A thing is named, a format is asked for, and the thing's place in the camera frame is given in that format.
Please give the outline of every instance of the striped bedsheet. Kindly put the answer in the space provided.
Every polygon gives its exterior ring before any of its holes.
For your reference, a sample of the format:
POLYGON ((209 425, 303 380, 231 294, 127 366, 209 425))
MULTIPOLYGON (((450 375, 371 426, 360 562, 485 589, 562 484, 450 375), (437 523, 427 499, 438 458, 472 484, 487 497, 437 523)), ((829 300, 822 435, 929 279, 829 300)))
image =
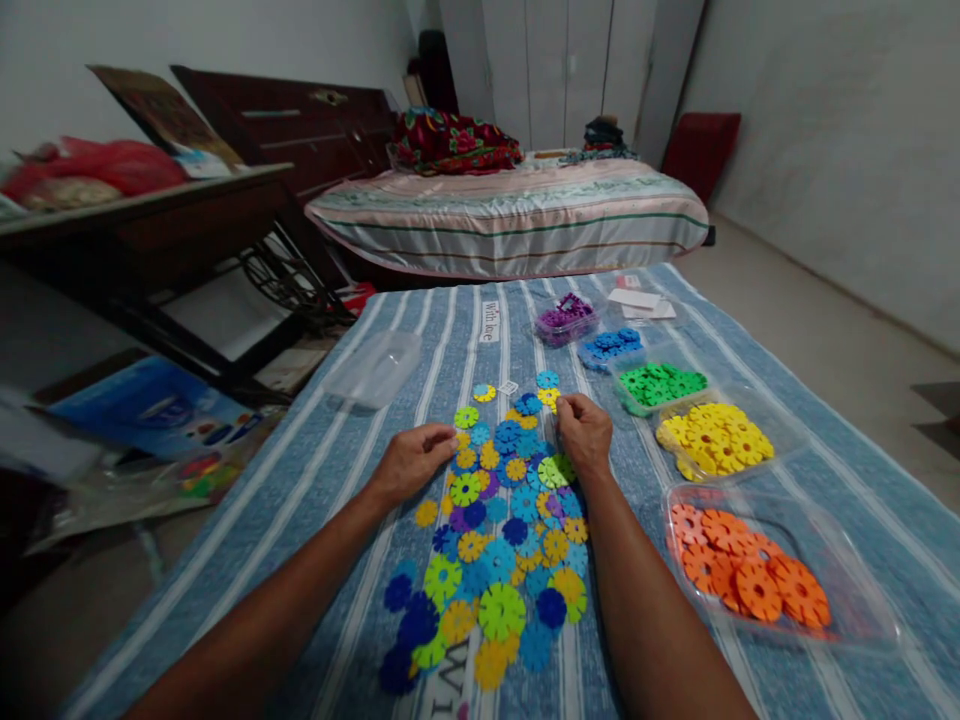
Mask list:
MULTIPOLYGON (((752 385, 806 427, 808 448, 751 487, 826 508, 843 526, 903 629, 902 652, 872 656, 807 643, 768 644, 727 620, 709 628, 763 717, 911 718, 960 716, 960 522, 872 442, 810 392, 734 320, 702 298, 672 267, 638 271, 648 288, 677 297, 690 322, 668 331, 711 365, 752 385)), ((290 414, 254 459, 162 587, 74 693, 65 717, 120 715, 189 646, 266 578, 361 487, 389 438, 452 419, 479 382, 512 379, 530 387, 557 371, 561 388, 606 402, 568 346, 548 349, 530 332, 534 304, 568 291, 606 289, 612 274, 381 294, 337 345, 290 414), (500 305, 498 342, 480 342, 483 303, 500 305), (373 333, 423 337, 419 366, 397 399, 376 413, 331 402, 324 376, 373 333)), ((502 394, 484 412, 508 408, 502 394)), ((611 461, 647 533, 666 553, 663 493, 682 482, 646 421, 607 404, 615 420, 611 461)), ((551 428, 547 420, 544 425, 551 428)), ((428 497, 439 500, 441 484, 428 497)), ((399 700, 383 694, 377 669, 394 641, 398 616, 382 594, 401 559, 422 574, 429 530, 413 506, 384 524, 270 706, 271 717, 609 718, 617 706, 600 642, 593 583, 584 619, 567 625, 548 669, 508 670, 500 689, 478 693, 472 654, 445 661, 399 700)), ((689 678, 695 691, 696 678, 689 678)))
POLYGON ((699 247, 707 211, 634 160, 530 160, 494 175, 386 172, 311 201, 307 217, 351 251, 420 275, 552 277, 652 265, 699 247))

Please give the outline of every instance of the forearm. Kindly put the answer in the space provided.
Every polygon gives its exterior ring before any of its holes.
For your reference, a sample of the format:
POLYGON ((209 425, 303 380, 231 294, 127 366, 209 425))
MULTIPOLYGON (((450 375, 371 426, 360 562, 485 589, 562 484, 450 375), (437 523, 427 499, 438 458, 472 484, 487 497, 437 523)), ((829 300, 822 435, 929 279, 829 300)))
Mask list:
POLYGON ((129 717, 259 717, 389 509, 375 493, 359 493, 204 635, 129 717))
POLYGON ((628 713, 753 717, 736 677, 609 469, 592 471, 581 482, 603 627, 628 713))

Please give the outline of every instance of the floral cloth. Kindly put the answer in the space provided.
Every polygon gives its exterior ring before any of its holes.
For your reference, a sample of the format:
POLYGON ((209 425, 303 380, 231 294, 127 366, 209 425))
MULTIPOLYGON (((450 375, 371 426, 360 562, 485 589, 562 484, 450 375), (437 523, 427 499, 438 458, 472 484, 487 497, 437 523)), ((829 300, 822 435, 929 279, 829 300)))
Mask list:
POLYGON ((427 107, 407 110, 393 141, 419 175, 486 175, 523 160, 520 143, 496 125, 427 107))

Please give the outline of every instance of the floor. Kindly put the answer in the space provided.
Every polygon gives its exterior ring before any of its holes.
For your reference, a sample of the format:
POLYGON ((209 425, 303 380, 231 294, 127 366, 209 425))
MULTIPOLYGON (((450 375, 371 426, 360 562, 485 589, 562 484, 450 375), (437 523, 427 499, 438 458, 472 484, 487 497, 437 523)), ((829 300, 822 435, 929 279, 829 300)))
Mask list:
MULTIPOLYGON (((718 244, 677 262, 815 392, 960 512, 960 460, 913 426, 943 416, 911 390, 960 365, 723 218, 718 244)), ((211 510, 152 523, 168 566, 211 510)), ((50 717, 152 588, 132 532, 90 538, 0 621, 0 714, 50 717)))

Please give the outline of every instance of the red plastic bag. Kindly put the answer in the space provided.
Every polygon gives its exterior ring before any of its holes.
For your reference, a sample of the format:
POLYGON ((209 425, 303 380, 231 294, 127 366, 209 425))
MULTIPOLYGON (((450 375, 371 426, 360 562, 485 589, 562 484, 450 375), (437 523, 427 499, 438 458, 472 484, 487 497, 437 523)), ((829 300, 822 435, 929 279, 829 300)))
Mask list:
POLYGON ((62 138, 69 157, 21 167, 0 189, 14 202, 40 182, 57 177, 91 177, 127 196, 143 195, 186 181, 181 167, 163 150, 136 140, 96 143, 62 138))

